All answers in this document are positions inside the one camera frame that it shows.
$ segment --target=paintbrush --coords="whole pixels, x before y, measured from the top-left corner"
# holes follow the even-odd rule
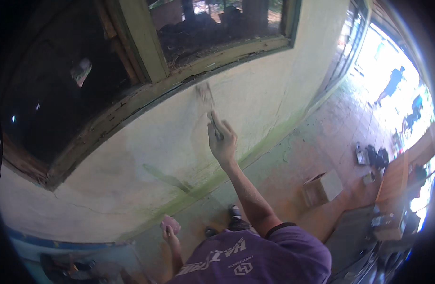
[[[211,124],[214,127],[214,133],[216,135],[217,140],[224,139],[224,136],[222,133],[220,133],[219,129],[217,129],[216,123],[214,121],[214,118],[211,114],[211,111],[214,110],[214,98],[213,94],[211,93],[210,84],[208,82],[198,84],[195,87],[197,97],[201,100],[201,102],[204,104],[204,106],[207,108],[207,116],[209,120],[211,121]]]

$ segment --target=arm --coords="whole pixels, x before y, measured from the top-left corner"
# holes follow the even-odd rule
[[[208,124],[208,136],[210,140],[211,152],[219,162],[222,169],[230,178],[238,198],[243,206],[249,223],[259,233],[265,237],[266,233],[273,227],[282,224],[282,221],[274,214],[271,206],[261,196],[255,186],[241,171],[235,160],[235,148],[237,135],[226,121],[220,121],[216,113],[212,113],[217,130],[223,135],[223,140],[217,140],[214,127]]]
[[[181,267],[183,267],[183,260],[181,259],[181,245],[178,238],[173,233],[171,226],[167,226],[167,230],[163,231],[162,236],[167,242],[171,251],[171,266],[173,270],[173,276],[180,272]]]

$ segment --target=hand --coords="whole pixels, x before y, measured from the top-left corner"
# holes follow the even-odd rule
[[[162,236],[164,238],[164,241],[167,242],[172,252],[175,253],[181,252],[180,240],[178,240],[178,238],[173,233],[173,228],[171,226],[169,225],[167,226],[167,230],[162,232]]]
[[[214,126],[211,123],[208,123],[210,149],[220,166],[224,168],[235,161],[235,148],[237,147],[238,137],[227,121],[219,120],[215,111],[211,111],[211,115],[216,124],[217,130],[224,136],[224,139],[217,140]]]

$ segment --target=pink sponge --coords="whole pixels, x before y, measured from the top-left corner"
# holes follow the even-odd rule
[[[173,217],[170,217],[169,215],[165,214],[164,219],[162,220],[159,227],[162,228],[162,230],[167,230],[167,226],[171,226],[173,229],[173,233],[176,235],[181,230],[181,225],[176,221]]]

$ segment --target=purple t-shirt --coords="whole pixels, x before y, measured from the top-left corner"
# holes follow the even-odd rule
[[[250,230],[225,232],[203,241],[176,283],[325,283],[331,254],[298,226],[280,226],[261,238]]]

